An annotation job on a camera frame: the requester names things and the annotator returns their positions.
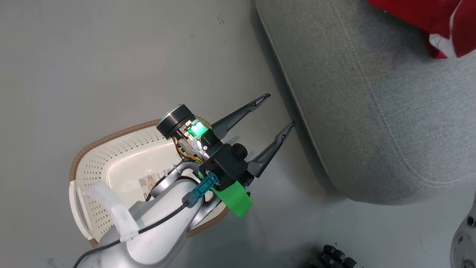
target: white plastic basket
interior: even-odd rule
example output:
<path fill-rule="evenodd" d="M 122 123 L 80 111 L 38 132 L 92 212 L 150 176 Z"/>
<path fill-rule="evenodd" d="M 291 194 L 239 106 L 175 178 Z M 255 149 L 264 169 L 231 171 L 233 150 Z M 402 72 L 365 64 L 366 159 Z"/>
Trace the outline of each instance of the white plastic basket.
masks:
<path fill-rule="evenodd" d="M 163 174 L 180 162 L 173 142 L 155 128 L 157 123 L 158 120 L 150 121 L 104 137 L 86 146 L 74 159 L 69 174 L 69 203 L 79 230 L 93 247 L 113 222 L 99 203 L 82 196 L 83 191 L 102 180 L 131 207 L 144 201 L 139 179 Z M 216 224 L 227 212 L 226 206 L 220 204 L 187 236 Z"/>

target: gray fabric ottoman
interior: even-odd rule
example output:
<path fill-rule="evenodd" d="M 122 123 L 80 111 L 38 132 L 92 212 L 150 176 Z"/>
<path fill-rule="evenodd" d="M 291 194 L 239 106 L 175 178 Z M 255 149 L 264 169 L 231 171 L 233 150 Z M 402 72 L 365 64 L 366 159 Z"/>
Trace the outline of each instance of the gray fabric ottoman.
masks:
<path fill-rule="evenodd" d="M 476 177 L 476 52 L 429 56 L 419 30 L 365 0 L 257 0 L 333 184 L 406 204 Z"/>

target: black cable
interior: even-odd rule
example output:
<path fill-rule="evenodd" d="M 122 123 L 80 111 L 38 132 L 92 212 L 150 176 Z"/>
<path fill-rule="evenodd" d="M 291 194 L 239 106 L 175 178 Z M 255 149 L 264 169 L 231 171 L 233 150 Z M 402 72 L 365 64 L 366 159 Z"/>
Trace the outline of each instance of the black cable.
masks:
<path fill-rule="evenodd" d="M 139 230 L 139 234 L 142 234 L 142 233 L 145 233 L 159 225 L 161 225 L 162 223 L 168 221 L 170 218 L 172 218 L 173 216 L 177 215 L 180 211 L 182 211 L 184 208 L 187 207 L 187 204 L 182 204 L 179 208 L 177 208 L 174 212 L 168 214 L 167 216 L 165 216 L 163 219 L 161 219 L 160 221 L 156 222 L 156 223 L 153 223 L 147 227 L 144 227 L 142 228 L 141 230 Z"/>
<path fill-rule="evenodd" d="M 182 158 L 182 161 L 181 161 L 178 165 L 180 165 L 180 164 L 183 163 L 183 162 L 190 162 L 190 160 L 187 159 L 187 161 L 185 161 L 185 160 Z M 152 189 L 149 191 L 149 194 L 148 194 L 147 197 L 146 197 L 146 201 L 149 201 L 150 198 L 152 197 L 152 190 L 153 190 L 155 187 L 157 187 L 157 185 L 159 185 L 159 183 L 161 183 L 161 182 L 170 174 L 170 172 L 172 172 L 172 171 L 173 171 L 173 169 L 170 170 L 169 173 L 167 173 L 165 176 L 163 176 L 162 178 L 160 178 L 160 179 L 154 184 L 154 186 L 153 186 Z"/>
<path fill-rule="evenodd" d="M 147 227 L 144 227 L 142 228 L 141 230 L 139 230 L 139 234 L 142 234 L 142 233 L 145 233 L 159 225 L 161 225 L 162 223 L 170 220 L 173 216 L 177 215 L 180 211 L 182 211 L 184 208 L 187 207 L 187 204 L 182 204 L 179 208 L 177 208 L 176 210 L 174 210 L 172 213 L 168 214 L 167 216 L 165 216 L 163 219 L 147 226 Z M 78 268 L 78 265 L 80 264 L 80 262 L 87 256 L 91 255 L 91 254 L 94 254 L 96 252 L 99 252 L 99 251 L 102 251 L 102 250 L 105 250 L 105 249 L 108 249 L 110 247 L 113 247 L 117 244 L 120 244 L 120 240 L 116 240 L 110 244 L 107 244 L 105 246 L 102 246 L 102 247 L 98 247 L 98 248 L 95 248 L 95 249 L 92 249 L 90 251 L 87 251 L 85 252 L 83 255 L 80 256 L 80 258 L 78 258 L 78 260 L 76 261 L 76 263 L 74 264 L 73 268 Z"/>
<path fill-rule="evenodd" d="M 110 247 L 113 247 L 117 244 L 120 244 L 120 240 L 116 240 L 110 244 L 107 244 L 105 246 L 102 246 L 102 247 L 98 247 L 98 248 L 95 248 L 95 249 L 92 249 L 90 251 L 86 251 L 83 255 L 81 255 L 81 257 L 76 261 L 76 263 L 74 264 L 73 268 L 77 268 L 78 265 L 80 264 L 80 262 L 87 256 L 91 255 L 91 254 L 94 254 L 96 252 L 99 252 L 101 250 L 105 250 L 105 249 L 108 249 Z"/>

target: green led light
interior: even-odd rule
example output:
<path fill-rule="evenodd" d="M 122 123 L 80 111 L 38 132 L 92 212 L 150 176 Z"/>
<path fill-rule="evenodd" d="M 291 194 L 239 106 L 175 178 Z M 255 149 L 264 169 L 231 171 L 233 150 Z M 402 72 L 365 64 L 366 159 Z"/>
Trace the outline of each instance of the green led light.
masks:
<path fill-rule="evenodd" d="M 205 131 L 207 131 L 207 128 L 200 121 L 188 130 L 189 133 L 194 134 L 196 137 L 202 136 Z"/>

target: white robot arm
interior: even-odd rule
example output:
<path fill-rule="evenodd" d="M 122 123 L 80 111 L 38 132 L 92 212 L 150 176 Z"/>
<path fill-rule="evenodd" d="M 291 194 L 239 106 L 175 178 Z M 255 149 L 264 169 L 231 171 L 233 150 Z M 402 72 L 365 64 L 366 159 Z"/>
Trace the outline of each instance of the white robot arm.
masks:
<path fill-rule="evenodd" d="M 255 99 L 211 126 L 201 122 L 183 104 L 167 113 L 157 129 L 165 138 L 173 138 L 177 150 L 181 150 L 178 152 L 186 158 L 151 190 L 153 200 L 139 201 L 129 209 L 141 228 L 139 235 L 121 243 L 117 229 L 111 227 L 98 247 L 83 254 L 74 268 L 165 268 L 185 243 L 186 232 L 222 201 L 237 216 L 243 216 L 246 209 L 231 205 L 230 195 L 235 200 L 249 198 L 244 188 L 263 173 L 294 123 L 248 163 L 244 161 L 248 154 L 244 146 L 224 144 L 221 139 L 269 96 Z M 183 176 L 186 170 L 191 170 L 196 178 Z M 211 189 L 213 196 L 205 201 L 204 194 Z"/>

